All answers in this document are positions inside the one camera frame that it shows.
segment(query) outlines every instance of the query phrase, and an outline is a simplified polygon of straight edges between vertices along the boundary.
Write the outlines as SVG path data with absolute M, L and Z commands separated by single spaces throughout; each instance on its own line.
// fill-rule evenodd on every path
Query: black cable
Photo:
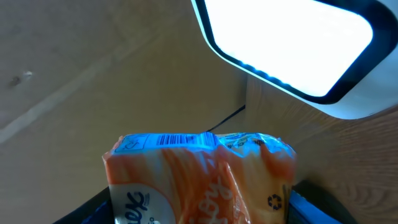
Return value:
M 208 132 L 216 129 L 218 126 L 222 125 L 225 121 L 229 120 L 230 118 L 232 118 L 233 116 L 237 115 L 239 112 L 241 112 L 242 110 L 244 110 L 246 108 L 246 105 L 243 105 L 242 107 L 240 107 L 237 111 L 235 111 L 234 113 L 232 113 L 231 115 L 229 115 L 228 117 L 226 117 L 224 120 L 222 120 L 222 122 L 218 123 L 216 126 L 210 128 L 209 130 L 207 130 Z

